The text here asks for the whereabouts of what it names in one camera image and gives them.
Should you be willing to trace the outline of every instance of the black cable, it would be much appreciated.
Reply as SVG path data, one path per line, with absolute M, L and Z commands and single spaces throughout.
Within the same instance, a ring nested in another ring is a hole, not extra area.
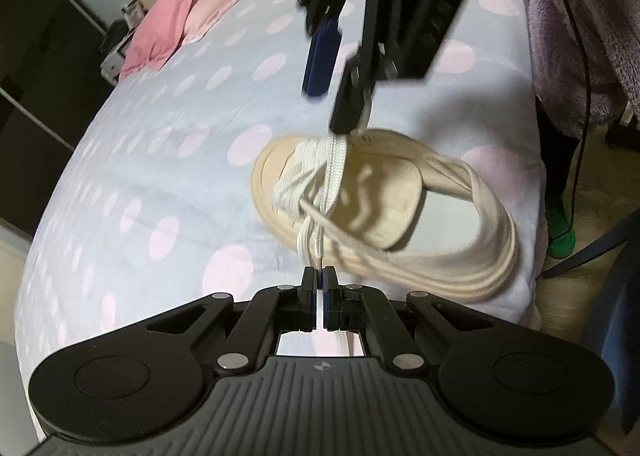
M 575 195 L 578 191 L 578 176 L 580 175 L 580 167 L 582 166 L 582 157 L 584 156 L 584 146 L 587 141 L 587 135 L 589 134 L 589 124 L 591 121 L 591 73 L 589 69 L 589 58 L 587 57 L 587 51 L 584 48 L 584 43 L 582 42 L 582 37 L 580 36 L 580 30 L 578 29 L 578 24 L 575 21 L 574 12 L 571 10 L 571 4 L 569 0 L 562 0 L 564 4 L 564 11 L 566 12 L 566 16 L 569 19 L 569 24 L 571 25 L 571 29 L 574 32 L 575 41 L 578 44 L 578 49 L 580 50 L 580 57 L 582 58 L 582 66 L 584 67 L 584 88 L 585 88 L 585 113 L 584 113 L 584 125 L 582 127 L 582 137 L 580 138 L 580 149 L 578 150 L 578 159 L 575 164 L 575 175 L 574 175 L 574 186 L 571 191 L 571 220 L 569 222 L 569 228 L 566 229 L 563 233 L 552 237 L 551 242 L 559 239 L 560 237 L 567 235 L 571 232 L 571 229 L 574 227 L 574 217 L 575 217 Z

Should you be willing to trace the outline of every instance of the dark cabinet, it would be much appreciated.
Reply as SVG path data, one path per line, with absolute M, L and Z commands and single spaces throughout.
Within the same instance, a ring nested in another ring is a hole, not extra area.
M 29 235 L 72 154 L 69 146 L 111 92 L 100 76 L 101 41 L 69 0 L 0 0 L 0 218 Z

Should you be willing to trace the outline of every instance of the black pants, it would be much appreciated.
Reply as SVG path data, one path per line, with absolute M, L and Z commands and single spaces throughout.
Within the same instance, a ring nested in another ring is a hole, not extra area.
M 546 168 L 545 197 L 561 198 L 569 178 L 571 161 L 580 140 L 559 132 L 549 120 L 537 98 L 536 113 L 540 130 L 540 155 Z

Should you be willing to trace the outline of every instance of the polka dot bed sheet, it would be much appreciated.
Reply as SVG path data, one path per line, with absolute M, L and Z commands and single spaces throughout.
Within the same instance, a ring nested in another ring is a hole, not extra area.
M 363 4 L 344 7 L 332 87 L 319 102 L 300 94 L 309 41 L 296 0 L 241 0 L 161 71 L 118 85 L 66 166 L 26 262 L 15 310 L 25 383 L 70 343 L 213 292 L 244 300 L 299 283 L 296 252 L 254 211 L 250 172 L 274 136 L 326 133 Z M 527 323 L 546 228 L 524 10 L 523 0 L 466 0 L 429 77 L 380 84 L 370 125 L 463 158 L 507 205 L 519 266 L 476 308 Z M 407 291 L 371 283 L 392 298 Z M 338 350 L 332 333 L 287 337 L 288 352 Z

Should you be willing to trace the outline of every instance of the shoe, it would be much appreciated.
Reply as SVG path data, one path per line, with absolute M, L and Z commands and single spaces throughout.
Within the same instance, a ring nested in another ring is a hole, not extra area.
M 553 259 L 566 259 L 575 249 L 575 230 L 569 229 L 570 221 L 567 218 L 561 197 L 545 198 L 546 223 L 549 233 L 549 246 L 546 254 Z
M 476 172 L 393 131 L 275 139 L 255 161 L 251 183 L 261 219 L 305 266 L 474 302 L 500 290 L 516 264 L 513 219 Z M 411 230 L 424 190 L 426 198 L 472 202 L 479 225 L 468 244 L 391 251 Z

